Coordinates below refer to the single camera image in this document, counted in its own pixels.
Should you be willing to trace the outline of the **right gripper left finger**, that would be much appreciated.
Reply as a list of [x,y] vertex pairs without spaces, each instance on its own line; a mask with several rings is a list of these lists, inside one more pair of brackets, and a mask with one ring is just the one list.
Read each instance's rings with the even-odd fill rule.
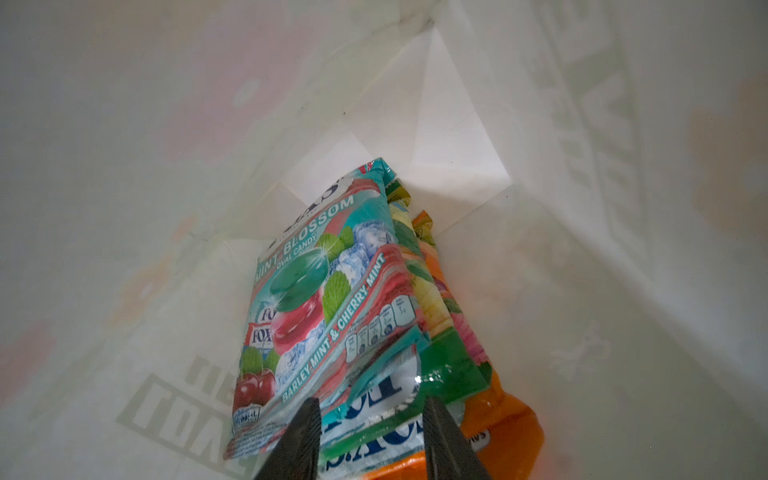
[[302,403],[254,479],[315,480],[321,434],[320,402],[310,397]]

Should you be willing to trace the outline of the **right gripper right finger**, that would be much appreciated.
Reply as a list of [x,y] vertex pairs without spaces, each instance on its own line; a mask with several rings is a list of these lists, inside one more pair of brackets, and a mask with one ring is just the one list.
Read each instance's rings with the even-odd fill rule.
[[429,480],[491,479],[445,404],[435,396],[426,398],[423,434]]

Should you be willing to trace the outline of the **white paper gift bag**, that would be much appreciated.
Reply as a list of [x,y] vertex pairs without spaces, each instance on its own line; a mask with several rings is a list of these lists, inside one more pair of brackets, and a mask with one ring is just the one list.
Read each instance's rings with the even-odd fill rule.
[[536,479],[767,475],[763,1],[5,1],[1,475],[226,462],[258,256],[382,158]]

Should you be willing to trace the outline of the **green fruit candy bag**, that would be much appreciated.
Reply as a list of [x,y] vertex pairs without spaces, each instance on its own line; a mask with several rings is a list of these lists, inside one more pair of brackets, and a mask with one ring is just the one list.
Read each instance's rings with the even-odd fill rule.
[[401,472],[423,456],[425,401],[434,395],[451,417],[464,415],[465,399],[486,390],[489,371],[467,352],[430,273],[410,218],[411,196],[399,181],[386,188],[395,235],[424,316],[425,342],[406,350],[378,374],[344,418],[328,424],[318,467],[321,479],[373,479]]

